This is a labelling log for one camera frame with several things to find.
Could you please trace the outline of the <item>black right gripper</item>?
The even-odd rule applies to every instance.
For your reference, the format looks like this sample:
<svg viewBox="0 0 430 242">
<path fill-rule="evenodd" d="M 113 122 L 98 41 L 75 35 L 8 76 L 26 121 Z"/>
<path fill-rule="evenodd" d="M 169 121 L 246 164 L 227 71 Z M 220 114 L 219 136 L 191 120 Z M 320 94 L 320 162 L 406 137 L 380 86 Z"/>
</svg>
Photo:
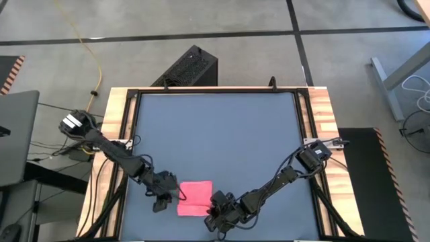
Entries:
<svg viewBox="0 0 430 242">
<path fill-rule="evenodd" d="M 224 194 L 218 190 L 212 195 L 210 202 L 211 205 L 207 213 L 216 219 L 218 232 L 228 232 L 245 217 L 245 212 L 235 202 L 235 197 L 231 193 Z"/>
</svg>

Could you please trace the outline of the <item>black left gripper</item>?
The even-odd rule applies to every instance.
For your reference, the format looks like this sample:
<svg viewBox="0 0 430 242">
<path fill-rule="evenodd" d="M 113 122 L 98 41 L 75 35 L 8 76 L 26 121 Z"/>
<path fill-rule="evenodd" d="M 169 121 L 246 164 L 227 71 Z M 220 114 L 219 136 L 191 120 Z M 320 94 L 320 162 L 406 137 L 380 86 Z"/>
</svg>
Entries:
<svg viewBox="0 0 430 242">
<path fill-rule="evenodd" d="M 187 196 L 177 183 L 176 175 L 170 171 L 156 173 L 153 183 L 146 187 L 145 196 L 170 195 L 177 198 L 179 202 L 187 201 Z"/>
</svg>

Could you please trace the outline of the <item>pink terry towel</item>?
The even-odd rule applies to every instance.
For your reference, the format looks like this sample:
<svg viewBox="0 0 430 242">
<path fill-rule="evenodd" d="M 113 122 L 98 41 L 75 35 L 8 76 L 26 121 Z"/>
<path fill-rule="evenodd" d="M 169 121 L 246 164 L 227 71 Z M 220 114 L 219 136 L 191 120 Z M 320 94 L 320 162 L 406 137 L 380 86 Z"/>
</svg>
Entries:
<svg viewBox="0 0 430 242">
<path fill-rule="evenodd" d="M 212 181 L 184 181 L 179 187 L 187 196 L 187 201 L 177 205 L 178 216 L 208 216 L 212 196 Z"/>
</svg>

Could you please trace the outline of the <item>blue-grey table mat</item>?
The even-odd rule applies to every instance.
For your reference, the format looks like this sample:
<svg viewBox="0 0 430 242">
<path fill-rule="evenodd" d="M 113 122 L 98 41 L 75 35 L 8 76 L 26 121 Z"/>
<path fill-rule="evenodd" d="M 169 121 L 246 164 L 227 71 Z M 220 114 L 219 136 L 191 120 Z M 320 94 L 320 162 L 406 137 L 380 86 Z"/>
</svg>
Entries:
<svg viewBox="0 0 430 242">
<path fill-rule="evenodd" d="M 134 154 L 150 155 L 155 171 L 170 171 L 178 183 L 212 181 L 213 191 L 236 197 L 273 178 L 282 161 L 302 144 L 291 93 L 143 95 Z M 128 184 L 122 241 L 217 239 L 203 217 L 178 216 L 178 201 L 154 213 L 155 198 Z M 286 185 L 267 199 L 251 230 L 234 228 L 226 239 L 283 241 L 318 239 L 308 180 Z"/>
</svg>

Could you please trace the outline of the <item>black perforated computer tower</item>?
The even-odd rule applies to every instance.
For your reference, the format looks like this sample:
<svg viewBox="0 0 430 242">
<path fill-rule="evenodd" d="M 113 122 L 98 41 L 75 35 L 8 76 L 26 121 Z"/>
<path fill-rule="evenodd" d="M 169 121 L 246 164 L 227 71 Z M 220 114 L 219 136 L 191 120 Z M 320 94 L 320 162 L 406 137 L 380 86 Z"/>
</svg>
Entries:
<svg viewBox="0 0 430 242">
<path fill-rule="evenodd" d="M 151 87 L 218 85 L 218 58 L 193 45 Z"/>
</svg>

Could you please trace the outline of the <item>black floor mat striped edge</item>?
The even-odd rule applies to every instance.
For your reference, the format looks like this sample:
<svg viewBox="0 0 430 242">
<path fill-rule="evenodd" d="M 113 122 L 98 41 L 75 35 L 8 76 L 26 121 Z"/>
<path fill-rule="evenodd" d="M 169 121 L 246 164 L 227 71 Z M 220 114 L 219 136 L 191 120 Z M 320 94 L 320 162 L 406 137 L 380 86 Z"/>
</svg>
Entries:
<svg viewBox="0 0 430 242">
<path fill-rule="evenodd" d="M 0 95 L 9 93 L 25 59 L 25 56 L 0 56 Z"/>
<path fill-rule="evenodd" d="M 376 128 L 340 128 L 364 235 L 368 239 L 419 242 L 386 144 Z"/>
</svg>

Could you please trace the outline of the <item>grey cabinet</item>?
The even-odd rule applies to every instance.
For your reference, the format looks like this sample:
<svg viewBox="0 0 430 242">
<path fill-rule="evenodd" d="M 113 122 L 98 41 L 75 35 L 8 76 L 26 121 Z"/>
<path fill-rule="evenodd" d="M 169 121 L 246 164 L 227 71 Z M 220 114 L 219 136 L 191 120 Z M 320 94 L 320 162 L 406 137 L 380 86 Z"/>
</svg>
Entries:
<svg viewBox="0 0 430 242">
<path fill-rule="evenodd" d="M 19 242 L 37 242 L 39 225 L 36 224 L 36 204 L 40 198 L 40 185 L 36 181 L 27 181 L 9 186 L 8 191 L 0 234 L 5 227 L 16 223 L 21 227 Z"/>
</svg>

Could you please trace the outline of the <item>black computer mouse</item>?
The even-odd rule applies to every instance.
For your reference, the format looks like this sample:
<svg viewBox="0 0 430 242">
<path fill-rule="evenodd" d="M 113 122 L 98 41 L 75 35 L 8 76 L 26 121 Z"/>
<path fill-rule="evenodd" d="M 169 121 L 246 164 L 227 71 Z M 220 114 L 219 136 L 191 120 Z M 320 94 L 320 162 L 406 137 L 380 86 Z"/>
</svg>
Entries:
<svg viewBox="0 0 430 242">
<path fill-rule="evenodd" d="M 6 226 L 0 234 L 0 242 L 19 242 L 22 227 L 19 224 Z"/>
</svg>

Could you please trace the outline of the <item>grey laptop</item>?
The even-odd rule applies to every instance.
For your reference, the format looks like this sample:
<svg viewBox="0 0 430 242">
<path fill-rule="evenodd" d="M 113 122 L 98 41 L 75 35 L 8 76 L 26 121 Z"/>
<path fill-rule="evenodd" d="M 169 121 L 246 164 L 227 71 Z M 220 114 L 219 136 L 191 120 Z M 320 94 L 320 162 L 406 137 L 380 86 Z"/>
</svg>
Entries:
<svg viewBox="0 0 430 242">
<path fill-rule="evenodd" d="M 0 137 L 0 187 L 24 177 L 39 96 L 38 91 L 0 96 L 0 126 L 10 130 Z"/>
</svg>

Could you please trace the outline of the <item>grey metal desk leg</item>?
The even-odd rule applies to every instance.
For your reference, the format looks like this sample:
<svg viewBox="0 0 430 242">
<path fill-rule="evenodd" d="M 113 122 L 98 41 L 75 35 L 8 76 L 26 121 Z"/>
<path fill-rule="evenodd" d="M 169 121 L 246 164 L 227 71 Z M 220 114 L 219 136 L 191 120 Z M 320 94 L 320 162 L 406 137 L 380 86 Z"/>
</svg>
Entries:
<svg viewBox="0 0 430 242">
<path fill-rule="evenodd" d="M 418 50 L 403 65 L 397 68 L 392 74 L 387 75 L 380 61 L 376 57 L 370 59 L 372 71 L 374 72 L 376 83 L 380 88 L 391 109 L 392 115 L 397 122 L 404 120 L 404 115 L 400 108 L 394 89 L 400 85 L 407 77 L 410 77 L 422 66 L 430 61 L 430 42 Z"/>
</svg>

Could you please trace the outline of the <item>black metal table frame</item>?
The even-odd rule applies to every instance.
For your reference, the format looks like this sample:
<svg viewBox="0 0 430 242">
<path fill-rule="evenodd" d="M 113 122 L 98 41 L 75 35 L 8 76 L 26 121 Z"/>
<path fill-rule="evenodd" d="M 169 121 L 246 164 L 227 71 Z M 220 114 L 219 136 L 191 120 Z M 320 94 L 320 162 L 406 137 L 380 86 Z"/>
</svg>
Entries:
<svg viewBox="0 0 430 242">
<path fill-rule="evenodd" d="M 137 115 L 137 87 L 113 87 L 110 91 L 101 131 L 108 138 L 118 138 L 122 135 L 130 137 L 132 122 Z M 178 94 L 180 91 L 201 93 L 235 93 L 241 91 L 241 87 L 154 87 L 155 93 Z M 338 136 L 338 128 L 331 105 L 331 99 L 326 87 L 297 87 L 299 93 L 300 111 L 304 119 L 304 131 L 313 138 L 334 138 Z M 91 225 L 89 213 L 100 215 L 103 205 L 118 189 L 122 178 L 122 170 L 116 165 L 105 163 L 104 154 L 98 154 L 93 161 L 94 170 L 91 182 L 87 186 L 84 205 L 78 226 L 78 234 L 86 233 Z M 345 168 L 346 159 L 342 150 L 334 151 L 330 163 L 324 172 L 316 177 L 316 180 L 325 193 L 325 196 L 337 209 L 339 216 L 349 225 L 351 230 L 363 234 L 363 226 L 359 217 L 359 210 L 355 201 L 350 174 Z M 104 220 L 101 228 L 96 233 L 97 238 L 115 239 L 119 235 L 120 205 L 125 199 L 116 201 L 109 216 Z M 342 235 L 340 225 L 335 216 L 329 212 L 321 199 L 316 201 L 316 209 L 321 214 L 319 221 L 322 223 L 322 233 Z"/>
</svg>

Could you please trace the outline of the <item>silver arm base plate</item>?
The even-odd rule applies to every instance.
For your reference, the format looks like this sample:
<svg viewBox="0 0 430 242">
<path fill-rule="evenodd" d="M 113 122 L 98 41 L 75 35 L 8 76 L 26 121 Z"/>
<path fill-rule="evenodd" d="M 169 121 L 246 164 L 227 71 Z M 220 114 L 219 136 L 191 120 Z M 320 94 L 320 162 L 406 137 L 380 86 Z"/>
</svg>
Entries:
<svg viewBox="0 0 430 242">
<path fill-rule="evenodd" d="M 303 140 L 303 143 L 305 145 L 309 145 L 309 144 L 314 143 L 316 141 L 321 141 L 329 149 L 343 149 L 344 148 L 344 142 L 339 137 L 336 137 L 336 138 L 305 138 Z"/>
</svg>

